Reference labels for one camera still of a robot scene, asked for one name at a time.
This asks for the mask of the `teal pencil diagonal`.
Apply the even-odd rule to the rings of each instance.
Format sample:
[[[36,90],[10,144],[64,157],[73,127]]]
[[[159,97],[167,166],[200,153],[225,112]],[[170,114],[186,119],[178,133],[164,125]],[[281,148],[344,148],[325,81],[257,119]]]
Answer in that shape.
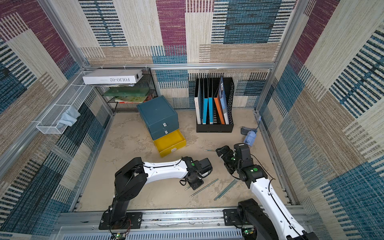
[[[207,184],[206,186],[204,186],[203,188],[201,188],[200,190],[198,190],[197,192],[193,193],[192,195],[190,195],[190,198],[196,196],[197,194],[199,194],[200,192],[202,192],[203,190],[205,190],[206,188],[210,187],[211,185],[213,185],[214,183],[216,183],[219,179],[215,179],[214,181],[212,181],[211,183]]]

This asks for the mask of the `teal pencil pair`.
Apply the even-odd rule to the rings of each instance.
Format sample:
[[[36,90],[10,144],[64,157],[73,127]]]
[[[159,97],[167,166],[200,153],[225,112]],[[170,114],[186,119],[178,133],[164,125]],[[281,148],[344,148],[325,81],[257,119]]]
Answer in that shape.
[[[234,179],[224,190],[222,190],[215,198],[214,201],[217,201],[222,196],[224,196],[232,187],[238,183],[239,179]]]

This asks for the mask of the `yellow bottom drawer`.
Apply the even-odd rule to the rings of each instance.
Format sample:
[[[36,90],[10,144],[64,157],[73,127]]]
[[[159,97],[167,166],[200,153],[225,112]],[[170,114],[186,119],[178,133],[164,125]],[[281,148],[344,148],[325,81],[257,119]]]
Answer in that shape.
[[[154,144],[160,156],[163,158],[176,150],[185,147],[187,145],[187,141],[181,131],[176,130],[155,140]]]

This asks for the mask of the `teal drawer cabinet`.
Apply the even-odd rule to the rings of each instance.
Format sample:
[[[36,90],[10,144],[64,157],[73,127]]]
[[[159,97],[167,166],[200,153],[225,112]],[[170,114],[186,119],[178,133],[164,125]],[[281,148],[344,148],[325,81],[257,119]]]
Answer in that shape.
[[[177,112],[164,96],[151,99],[137,106],[152,140],[157,140],[179,129]]]

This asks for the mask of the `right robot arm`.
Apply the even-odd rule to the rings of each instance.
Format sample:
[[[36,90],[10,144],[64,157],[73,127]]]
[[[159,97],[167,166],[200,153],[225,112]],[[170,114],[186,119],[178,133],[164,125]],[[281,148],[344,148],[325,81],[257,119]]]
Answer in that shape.
[[[224,146],[216,149],[227,171],[237,172],[240,181],[259,200],[248,199],[238,203],[237,212],[242,223],[253,225],[258,236],[266,240],[317,240],[314,232],[307,232],[293,217],[276,194],[272,179],[261,165],[255,165],[249,145],[235,144],[234,149]]]

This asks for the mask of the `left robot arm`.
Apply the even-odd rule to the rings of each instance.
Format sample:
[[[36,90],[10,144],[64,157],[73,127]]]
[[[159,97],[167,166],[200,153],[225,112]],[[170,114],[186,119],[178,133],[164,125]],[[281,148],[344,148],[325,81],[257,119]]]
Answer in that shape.
[[[149,183],[179,179],[181,185],[188,184],[193,190],[199,188],[203,179],[213,171],[208,158],[194,161],[191,157],[182,157],[173,162],[149,163],[136,157],[115,173],[115,193],[109,209],[103,213],[100,230],[123,229],[134,220],[127,216],[129,202]]]

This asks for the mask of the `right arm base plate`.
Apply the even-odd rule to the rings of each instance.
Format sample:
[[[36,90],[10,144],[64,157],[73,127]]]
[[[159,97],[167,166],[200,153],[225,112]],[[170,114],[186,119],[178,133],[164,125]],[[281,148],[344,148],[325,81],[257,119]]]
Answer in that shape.
[[[224,209],[223,216],[225,226],[234,226],[236,228],[240,228],[248,224],[248,222],[241,220],[237,209]]]

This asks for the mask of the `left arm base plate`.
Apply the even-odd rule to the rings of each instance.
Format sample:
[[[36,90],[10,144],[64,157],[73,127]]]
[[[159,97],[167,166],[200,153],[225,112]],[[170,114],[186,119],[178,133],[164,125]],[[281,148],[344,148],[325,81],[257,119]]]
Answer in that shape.
[[[127,212],[120,220],[113,221],[110,214],[105,211],[102,215],[99,230],[128,230],[139,229],[143,218],[142,212]]]

